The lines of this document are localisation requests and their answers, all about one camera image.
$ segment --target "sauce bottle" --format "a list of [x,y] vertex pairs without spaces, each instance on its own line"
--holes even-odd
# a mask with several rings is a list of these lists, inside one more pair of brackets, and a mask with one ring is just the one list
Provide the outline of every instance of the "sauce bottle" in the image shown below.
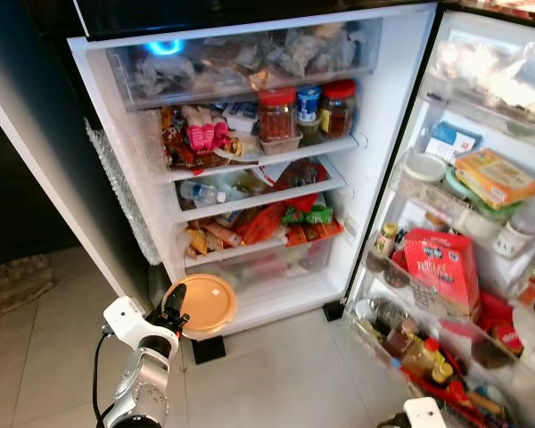
[[438,361],[439,347],[438,341],[433,338],[428,338],[424,342],[415,340],[402,357],[402,366],[414,376],[426,379]]

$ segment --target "condiment bottle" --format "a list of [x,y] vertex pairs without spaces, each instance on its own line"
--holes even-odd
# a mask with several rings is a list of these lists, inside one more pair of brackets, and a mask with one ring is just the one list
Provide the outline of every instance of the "condiment bottle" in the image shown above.
[[439,385],[446,385],[449,378],[454,374],[454,369],[449,363],[441,363],[434,366],[432,379]]
[[327,138],[346,136],[353,124],[355,82],[337,80],[323,86],[319,107],[320,129]]
[[386,222],[383,224],[381,233],[376,237],[374,243],[375,255],[390,257],[392,250],[394,250],[394,238],[398,232],[399,227],[396,223]]
[[402,366],[414,376],[425,379],[434,369],[437,361],[438,341],[428,338],[424,342],[417,341],[412,344],[402,357]]

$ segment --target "white lid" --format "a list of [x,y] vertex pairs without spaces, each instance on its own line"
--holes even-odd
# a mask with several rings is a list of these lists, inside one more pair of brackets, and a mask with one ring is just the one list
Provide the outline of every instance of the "white lid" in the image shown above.
[[414,153],[407,156],[404,171],[412,178],[433,183],[446,176],[446,162],[433,154]]

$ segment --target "cardboard box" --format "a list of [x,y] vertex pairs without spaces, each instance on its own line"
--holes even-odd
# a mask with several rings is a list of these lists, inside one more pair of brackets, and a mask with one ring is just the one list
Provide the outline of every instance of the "cardboard box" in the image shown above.
[[458,314],[475,320],[480,288],[472,239],[412,229],[405,236],[404,254],[411,276],[434,287],[447,306]]
[[456,158],[456,177],[495,210],[535,196],[535,178],[490,149]]

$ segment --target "green snack bag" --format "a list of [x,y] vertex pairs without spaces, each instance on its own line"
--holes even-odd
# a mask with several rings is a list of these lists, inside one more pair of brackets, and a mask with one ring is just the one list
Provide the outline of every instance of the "green snack bag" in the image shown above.
[[311,225],[328,225],[333,221],[333,208],[312,210],[305,215],[305,223]]
[[305,213],[296,210],[294,207],[287,207],[287,211],[282,218],[282,223],[285,225],[295,225],[302,223],[305,219]]

